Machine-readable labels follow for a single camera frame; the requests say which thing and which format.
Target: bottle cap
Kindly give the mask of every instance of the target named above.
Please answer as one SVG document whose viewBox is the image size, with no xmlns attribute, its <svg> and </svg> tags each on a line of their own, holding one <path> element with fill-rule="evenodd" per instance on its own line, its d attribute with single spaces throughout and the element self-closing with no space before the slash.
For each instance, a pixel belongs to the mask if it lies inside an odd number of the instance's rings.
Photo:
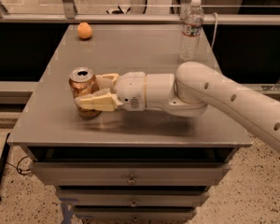
<svg viewBox="0 0 280 224">
<path fill-rule="evenodd" d="M 202 4 L 202 0 L 192 0 L 191 2 L 190 2 L 190 5 L 191 6 L 194 6 L 194 7 L 198 7 L 198 6 L 200 6 Z"/>
</svg>

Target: floor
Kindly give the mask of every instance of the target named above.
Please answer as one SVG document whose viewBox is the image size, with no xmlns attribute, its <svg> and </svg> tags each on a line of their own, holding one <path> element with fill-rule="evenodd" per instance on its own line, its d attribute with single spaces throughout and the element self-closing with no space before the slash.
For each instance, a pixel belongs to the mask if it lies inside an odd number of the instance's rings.
<svg viewBox="0 0 280 224">
<path fill-rule="evenodd" d="M 63 13 L 60 0 L 5 0 L 11 12 Z M 103 1 L 95 12 L 104 13 L 111 8 L 109 0 Z M 158 12 L 167 0 L 150 0 Z M 89 0 L 78 0 L 80 13 L 87 10 Z M 0 110 L 0 154 L 6 136 L 12 131 L 21 112 Z M 231 161 L 231 170 L 216 187 L 210 189 L 210 198 L 198 208 L 198 214 L 187 224 L 223 223 L 280 223 L 280 155 L 272 151 L 258 138 L 251 135 L 252 147 L 242 148 Z M 25 153 L 12 147 L 8 162 L 17 165 Z M 21 168 L 29 165 L 26 159 Z M 61 223 L 63 215 L 53 187 L 44 186 L 34 175 L 19 175 L 7 165 L 0 188 L 0 224 L 53 224 Z M 72 218 L 73 224 L 82 221 Z M 126 221 L 92 221 L 91 224 L 128 224 Z M 175 222 L 147 221 L 146 224 L 174 224 Z"/>
</svg>

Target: clear plastic bottle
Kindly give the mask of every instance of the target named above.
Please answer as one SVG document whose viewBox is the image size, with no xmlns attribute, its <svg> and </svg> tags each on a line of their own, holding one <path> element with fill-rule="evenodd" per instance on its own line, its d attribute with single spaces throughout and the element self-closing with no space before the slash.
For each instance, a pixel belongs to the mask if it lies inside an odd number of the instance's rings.
<svg viewBox="0 0 280 224">
<path fill-rule="evenodd" d="M 204 19 L 201 4 L 202 0 L 192 0 L 185 10 L 179 48 L 179 59 L 184 62 L 194 61 L 196 57 Z"/>
</svg>

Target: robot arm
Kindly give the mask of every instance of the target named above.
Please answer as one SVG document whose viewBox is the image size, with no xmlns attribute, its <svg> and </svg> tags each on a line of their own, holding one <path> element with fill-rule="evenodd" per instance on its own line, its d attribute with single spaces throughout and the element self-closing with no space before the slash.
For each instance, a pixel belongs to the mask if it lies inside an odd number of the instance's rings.
<svg viewBox="0 0 280 224">
<path fill-rule="evenodd" d="M 172 115 L 196 117 L 210 104 L 280 153 L 280 102 L 204 64 L 182 63 L 175 75 L 127 73 L 111 90 L 116 94 L 113 103 L 117 104 L 112 107 L 128 111 L 161 109 Z"/>
</svg>

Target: desk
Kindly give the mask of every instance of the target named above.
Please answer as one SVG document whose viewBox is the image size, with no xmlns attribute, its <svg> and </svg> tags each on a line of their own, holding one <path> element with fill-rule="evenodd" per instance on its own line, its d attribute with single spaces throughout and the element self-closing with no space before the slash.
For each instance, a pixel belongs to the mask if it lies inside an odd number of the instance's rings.
<svg viewBox="0 0 280 224">
<path fill-rule="evenodd" d="M 82 41 L 71 25 L 13 129 L 31 169 L 80 218 L 171 219 L 195 216 L 229 171 L 229 160 L 249 147 L 246 130 L 209 106 L 198 118 L 161 111 L 103 112 L 82 119 L 68 75 L 78 66 L 94 74 L 174 73 L 180 65 L 180 25 L 93 25 Z M 202 34 L 198 62 L 219 70 Z"/>
</svg>

